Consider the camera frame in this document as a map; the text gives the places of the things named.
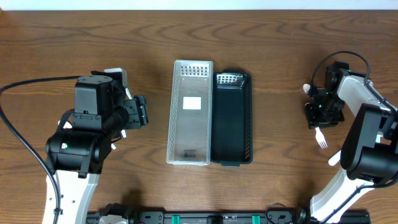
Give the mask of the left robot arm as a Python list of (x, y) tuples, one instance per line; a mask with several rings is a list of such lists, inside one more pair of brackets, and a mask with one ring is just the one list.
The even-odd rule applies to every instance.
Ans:
[(44, 223), (84, 223), (113, 140), (149, 122), (146, 100), (132, 96), (122, 68), (92, 71), (75, 85), (75, 107), (62, 116), (46, 143)]

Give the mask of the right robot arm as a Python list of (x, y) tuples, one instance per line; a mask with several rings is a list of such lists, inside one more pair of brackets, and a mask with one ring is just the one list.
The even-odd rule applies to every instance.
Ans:
[(305, 105), (310, 129), (334, 127), (343, 122), (347, 106), (354, 121), (341, 149), (330, 158), (340, 164), (326, 187), (310, 199), (296, 223), (338, 223), (360, 197), (397, 183), (397, 108), (373, 87), (365, 73), (334, 62), (325, 70), (325, 86), (304, 85), (313, 102)]

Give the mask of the white plastic fork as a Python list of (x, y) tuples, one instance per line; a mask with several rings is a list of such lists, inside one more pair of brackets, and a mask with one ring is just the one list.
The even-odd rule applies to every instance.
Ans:
[(337, 163), (339, 163), (341, 158), (341, 150), (337, 151), (334, 155), (332, 155), (329, 160), (328, 160), (328, 164), (330, 166), (335, 166), (337, 165)]
[(315, 128), (315, 132), (316, 132), (316, 133), (315, 133), (315, 139), (317, 140), (317, 143), (319, 144), (319, 146), (320, 146), (322, 149), (327, 148), (328, 145), (327, 145), (326, 139), (325, 139), (323, 133), (321, 132), (320, 128), (319, 128), (319, 127), (316, 127), (316, 128)]
[(380, 143), (382, 137), (383, 137), (383, 133), (379, 131), (376, 136), (376, 143)]

